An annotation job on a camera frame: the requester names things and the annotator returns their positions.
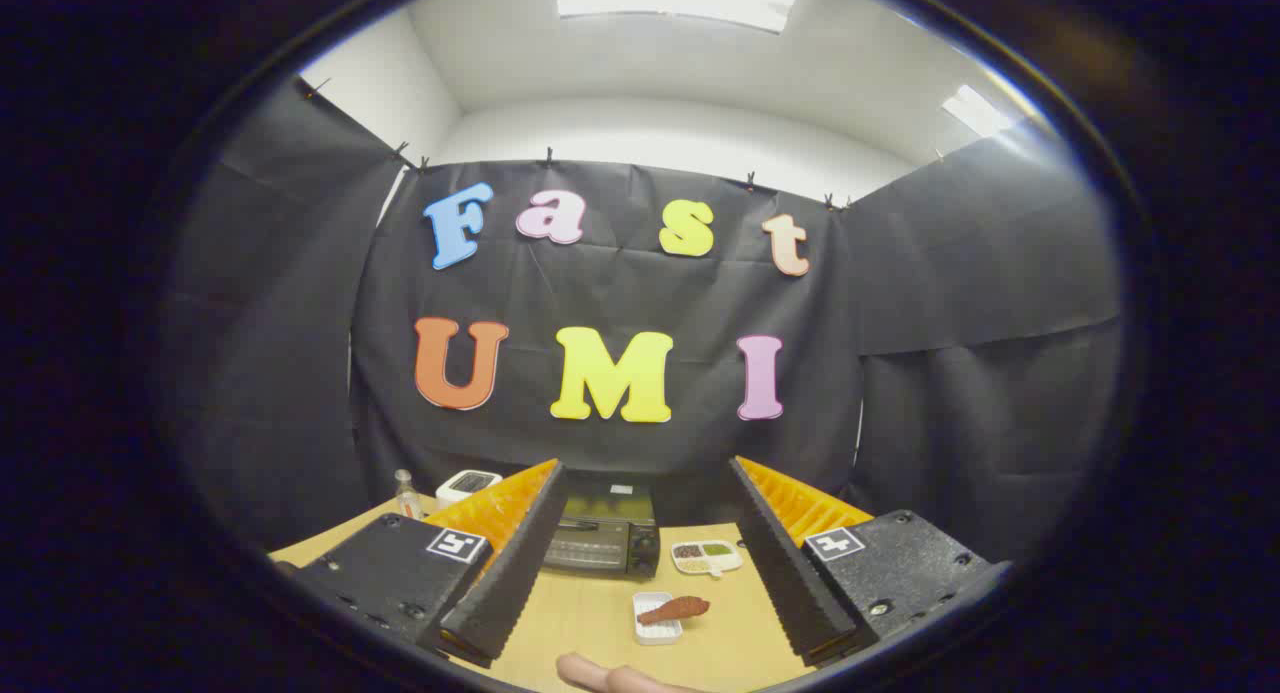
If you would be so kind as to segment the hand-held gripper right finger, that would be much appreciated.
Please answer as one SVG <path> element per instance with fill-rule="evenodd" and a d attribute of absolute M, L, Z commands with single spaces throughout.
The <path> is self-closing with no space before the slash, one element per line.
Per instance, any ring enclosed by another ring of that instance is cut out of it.
<path fill-rule="evenodd" d="M 906 635 L 1000 584 L 1010 562 L 900 509 L 878 516 L 745 457 L 737 526 L 794 652 L 824 667 Z"/>

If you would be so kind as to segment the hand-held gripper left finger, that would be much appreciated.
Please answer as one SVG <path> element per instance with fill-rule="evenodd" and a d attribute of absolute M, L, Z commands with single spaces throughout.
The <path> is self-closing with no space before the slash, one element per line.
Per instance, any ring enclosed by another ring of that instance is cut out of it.
<path fill-rule="evenodd" d="M 520 620 L 567 497 L 550 459 L 422 520 L 385 512 L 293 578 L 375 632 L 488 667 Z"/>

